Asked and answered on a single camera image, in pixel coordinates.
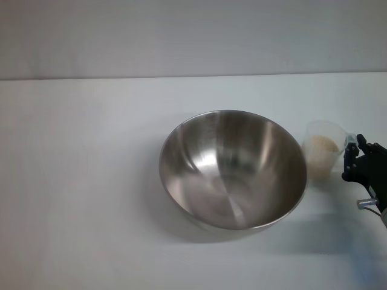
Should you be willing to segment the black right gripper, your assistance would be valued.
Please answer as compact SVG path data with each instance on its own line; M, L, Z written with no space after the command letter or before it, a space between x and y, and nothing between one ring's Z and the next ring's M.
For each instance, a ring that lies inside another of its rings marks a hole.
M359 150L363 155L358 157ZM377 208L386 209L386 148L367 143L362 134L357 134L357 145L348 143L343 158L342 179L363 185L370 197L377 199Z

